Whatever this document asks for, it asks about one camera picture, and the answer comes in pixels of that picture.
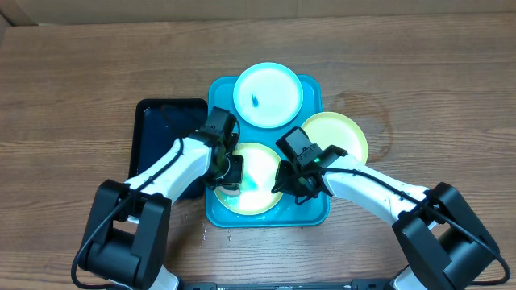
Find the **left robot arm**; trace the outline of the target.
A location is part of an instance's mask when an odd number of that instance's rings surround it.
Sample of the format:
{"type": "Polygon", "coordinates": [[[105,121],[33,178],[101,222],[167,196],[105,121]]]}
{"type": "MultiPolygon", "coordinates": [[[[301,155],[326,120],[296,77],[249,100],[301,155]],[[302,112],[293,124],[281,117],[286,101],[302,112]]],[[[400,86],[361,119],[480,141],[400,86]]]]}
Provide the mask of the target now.
{"type": "Polygon", "coordinates": [[[192,184],[239,188],[243,157],[234,154],[237,117],[214,107],[199,129],[179,136],[150,168],[123,183],[105,180],[97,189],[81,246],[71,266],[106,280],[104,289],[178,289],[180,279],[164,265],[171,207],[192,184]]]}

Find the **yellow-green plate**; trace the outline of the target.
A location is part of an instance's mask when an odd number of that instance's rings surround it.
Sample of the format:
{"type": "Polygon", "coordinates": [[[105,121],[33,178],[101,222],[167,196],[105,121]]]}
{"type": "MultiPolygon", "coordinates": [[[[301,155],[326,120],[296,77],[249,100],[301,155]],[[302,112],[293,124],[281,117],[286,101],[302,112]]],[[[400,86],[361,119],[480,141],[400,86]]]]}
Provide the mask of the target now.
{"type": "Polygon", "coordinates": [[[353,155],[361,163],[368,159],[368,143],[364,132],[349,117],[336,112],[321,112],[309,117],[302,125],[312,143],[321,149],[335,145],[353,155]]]}
{"type": "Polygon", "coordinates": [[[224,188],[215,189],[215,196],[231,212],[257,215],[274,207],[282,193],[272,193],[280,156],[260,143],[240,143],[234,151],[243,157],[243,179],[239,195],[228,195],[224,188]]]}

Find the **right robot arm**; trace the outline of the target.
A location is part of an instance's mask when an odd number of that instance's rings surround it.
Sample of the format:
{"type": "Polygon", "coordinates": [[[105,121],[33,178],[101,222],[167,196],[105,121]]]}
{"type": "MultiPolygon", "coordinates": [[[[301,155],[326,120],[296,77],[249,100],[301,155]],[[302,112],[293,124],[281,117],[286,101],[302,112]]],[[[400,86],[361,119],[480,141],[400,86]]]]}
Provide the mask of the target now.
{"type": "Polygon", "coordinates": [[[274,192],[300,205],[324,193],[351,201],[391,226],[408,265],[388,289],[465,289],[500,250],[468,202],[453,186],[426,188],[395,180],[362,164],[344,149],[321,149],[299,126],[276,145],[285,155],[274,192]]]}

